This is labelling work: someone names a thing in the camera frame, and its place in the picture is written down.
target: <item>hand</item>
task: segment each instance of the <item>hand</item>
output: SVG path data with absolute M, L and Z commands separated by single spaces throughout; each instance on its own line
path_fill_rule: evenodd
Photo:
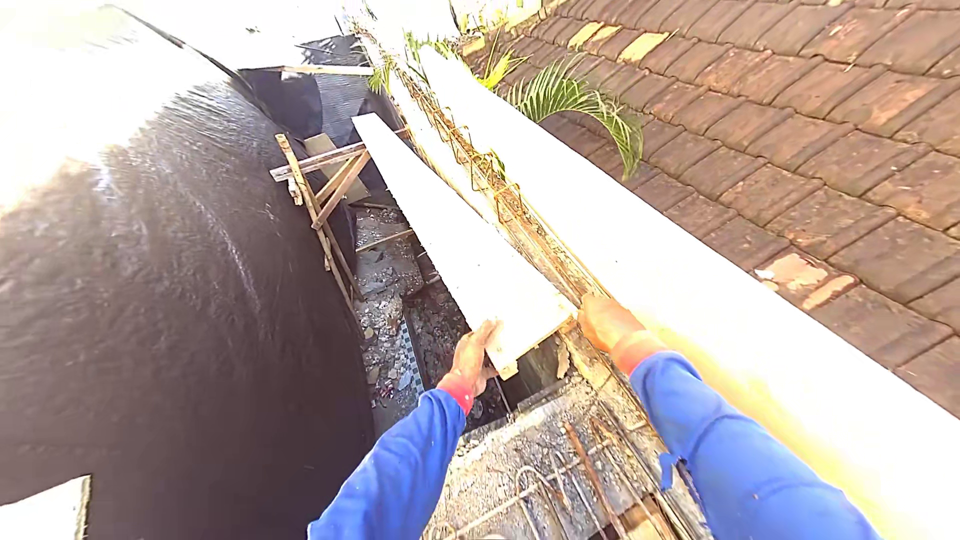
M 612 351 L 623 337 L 646 330 L 640 321 L 616 300 L 593 294 L 584 295 L 577 321 L 580 322 L 584 336 L 604 353 Z
M 487 389 L 488 379 L 496 377 L 496 370 L 483 363 L 484 349 L 502 327 L 503 321 L 484 321 L 479 329 L 461 337 L 457 350 L 453 352 L 453 368 L 450 373 L 461 376 L 471 384 L 474 398 Z

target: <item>black plastic sheet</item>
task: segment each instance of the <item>black plastic sheet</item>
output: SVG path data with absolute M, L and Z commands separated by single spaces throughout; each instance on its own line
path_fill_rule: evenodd
M 75 21 L 44 23 L 15 53 L 88 59 L 89 77 L 5 85 L 60 85 L 57 122 L 89 136 L 25 125 L 48 93 L 0 106 L 26 134 L 4 159 L 49 156 L 0 192 L 0 503 L 92 474 L 91 538 L 301 538 L 372 417 L 347 306 L 268 173 L 280 128 L 195 51 L 115 8 L 84 21 L 79 41 L 58 26 Z M 154 101 L 101 143 L 84 95 Z

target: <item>blue sleeve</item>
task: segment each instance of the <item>blue sleeve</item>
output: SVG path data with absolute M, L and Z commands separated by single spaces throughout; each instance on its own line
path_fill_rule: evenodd
M 320 538 L 420 538 L 444 488 L 446 468 L 466 417 L 443 390 L 373 445 L 323 515 L 306 530 Z
M 643 360 L 630 382 L 670 454 L 683 459 L 718 540 L 875 539 L 843 492 L 703 383 L 680 354 Z

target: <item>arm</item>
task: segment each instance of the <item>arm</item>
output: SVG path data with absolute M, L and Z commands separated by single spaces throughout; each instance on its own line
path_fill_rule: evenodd
M 307 527 L 309 540 L 420 537 L 440 499 L 473 399 L 496 375 L 482 366 L 484 347 L 497 328 L 487 322 L 460 340 L 450 373 L 376 441 L 323 515 Z
M 633 314 L 609 299 L 585 299 L 584 306 L 585 335 L 630 374 L 670 452 L 661 460 L 664 478 L 672 474 L 666 468 L 670 463 L 686 462 L 717 538 L 878 538 L 842 491 L 820 480 L 763 427 L 704 384 L 682 355 L 668 351 Z M 590 330 L 604 326 L 605 319 L 612 321 L 612 331 L 598 335 Z

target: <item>tiled roof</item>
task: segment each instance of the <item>tiled roof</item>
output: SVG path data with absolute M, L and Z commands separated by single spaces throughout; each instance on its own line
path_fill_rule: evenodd
M 497 48 L 530 56 L 506 86 L 584 55 L 644 163 L 545 129 L 960 416 L 960 0 L 833 4 L 570 0 Z

